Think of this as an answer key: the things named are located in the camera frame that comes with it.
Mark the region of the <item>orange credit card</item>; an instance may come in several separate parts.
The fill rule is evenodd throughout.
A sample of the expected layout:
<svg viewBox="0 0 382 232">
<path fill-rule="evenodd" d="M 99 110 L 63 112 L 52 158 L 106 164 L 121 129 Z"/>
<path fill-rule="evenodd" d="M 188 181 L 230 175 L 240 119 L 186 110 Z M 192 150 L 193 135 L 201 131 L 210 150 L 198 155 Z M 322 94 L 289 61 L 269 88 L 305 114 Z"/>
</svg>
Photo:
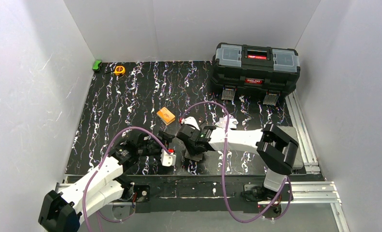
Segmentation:
<svg viewBox="0 0 382 232">
<path fill-rule="evenodd" d="M 156 115 L 166 124 L 169 125 L 170 123 L 175 121 L 175 115 L 166 107 L 161 108 L 159 111 L 157 111 Z"/>
</svg>

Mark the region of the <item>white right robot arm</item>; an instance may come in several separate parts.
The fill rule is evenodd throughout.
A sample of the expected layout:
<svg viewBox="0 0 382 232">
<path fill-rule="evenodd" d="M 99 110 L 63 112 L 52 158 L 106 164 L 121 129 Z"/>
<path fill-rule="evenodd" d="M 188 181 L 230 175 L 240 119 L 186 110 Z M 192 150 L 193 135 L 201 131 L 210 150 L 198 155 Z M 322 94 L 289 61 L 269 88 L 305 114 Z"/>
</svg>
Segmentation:
<svg viewBox="0 0 382 232">
<path fill-rule="evenodd" d="M 176 134 L 191 157 L 207 151 L 255 153 L 267 167 L 263 187 L 277 192 L 292 173 L 298 142 L 275 124 L 257 130 L 225 130 L 214 126 L 198 129 L 183 124 Z"/>
</svg>

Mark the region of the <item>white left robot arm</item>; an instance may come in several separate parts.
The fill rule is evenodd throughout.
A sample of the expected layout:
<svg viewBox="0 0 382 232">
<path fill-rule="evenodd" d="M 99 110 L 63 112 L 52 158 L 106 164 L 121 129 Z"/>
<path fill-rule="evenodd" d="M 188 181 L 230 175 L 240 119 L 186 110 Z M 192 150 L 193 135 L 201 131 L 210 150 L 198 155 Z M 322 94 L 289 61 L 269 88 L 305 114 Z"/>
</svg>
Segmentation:
<svg viewBox="0 0 382 232">
<path fill-rule="evenodd" d="M 48 232 L 76 232 L 88 217 L 115 200 L 134 202 L 139 195 L 125 174 L 141 156 L 173 155 L 169 144 L 174 135 L 131 127 L 113 139 L 105 160 L 78 181 L 56 192 L 48 192 L 38 223 Z"/>
</svg>

